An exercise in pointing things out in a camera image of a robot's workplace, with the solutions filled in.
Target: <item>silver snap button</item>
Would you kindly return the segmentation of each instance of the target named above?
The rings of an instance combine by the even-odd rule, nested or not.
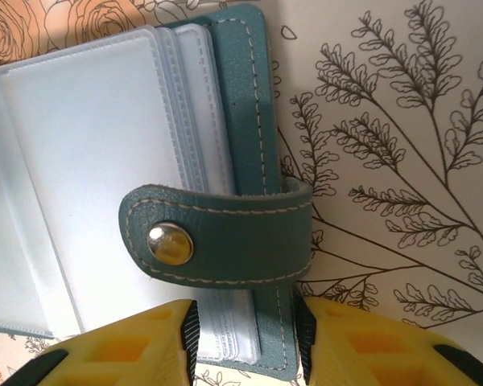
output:
[[[147,243],[152,255],[164,264],[182,265],[192,258],[192,238],[177,224],[157,223],[148,232]]]

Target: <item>plant branch drawing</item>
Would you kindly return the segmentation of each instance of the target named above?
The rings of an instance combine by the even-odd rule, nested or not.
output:
[[[461,89],[464,79],[458,68],[465,58],[455,52],[456,36],[444,8],[423,0],[405,10],[404,16],[409,28],[404,42],[370,11],[357,20],[359,26],[351,36],[360,39],[359,50],[370,52],[368,64],[358,63],[356,52],[344,53],[341,44],[322,45],[316,63],[318,87],[314,93],[306,91],[290,99],[299,141],[291,141],[279,129],[284,144],[281,167],[285,175],[313,186],[313,257],[337,259],[355,270],[340,277],[300,281],[302,292],[370,310],[380,302],[380,277],[406,270],[429,272],[443,280],[427,285],[408,282],[394,289],[393,295],[402,306],[405,322],[431,328],[483,313],[483,225],[478,225],[476,213],[454,190],[454,182],[464,178],[459,170],[483,163],[483,60],[465,79],[465,84],[471,85]],[[381,88],[395,94],[396,110],[380,100]],[[449,97],[458,97],[455,109],[447,110]],[[317,98],[327,104],[360,107],[364,112],[333,122],[324,116],[327,105],[321,105]],[[423,144],[412,139],[414,128],[395,119],[403,109],[426,114],[429,126],[425,129],[434,134],[438,159],[428,161]],[[387,170],[390,176],[391,172],[393,187],[380,187],[388,180],[377,179],[375,186],[350,188],[348,196],[364,211],[382,219],[383,228],[396,240],[394,247],[334,224],[320,210],[323,200],[339,194],[336,185],[342,175],[338,165],[342,152],[355,158],[367,174]],[[436,188],[447,194],[457,210],[442,208],[423,194],[419,181],[405,166],[412,158],[426,167],[438,181]],[[390,267],[335,253],[325,246],[325,232],[342,232],[357,242],[393,253],[397,264]],[[462,248],[464,238],[469,244]],[[427,246],[443,248],[439,250],[454,261],[454,271],[415,256],[417,248]]]

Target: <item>teal card holder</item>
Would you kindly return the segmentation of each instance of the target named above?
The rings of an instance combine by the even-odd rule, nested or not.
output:
[[[242,5],[168,27],[185,23],[207,27],[213,40],[237,195],[140,187],[120,208],[124,244],[152,277],[252,289],[259,360],[212,364],[292,380],[299,368],[292,283],[309,268],[312,192],[280,175],[265,20],[258,8]],[[193,239],[187,264],[161,264],[148,250],[148,229],[164,221],[182,226]]]

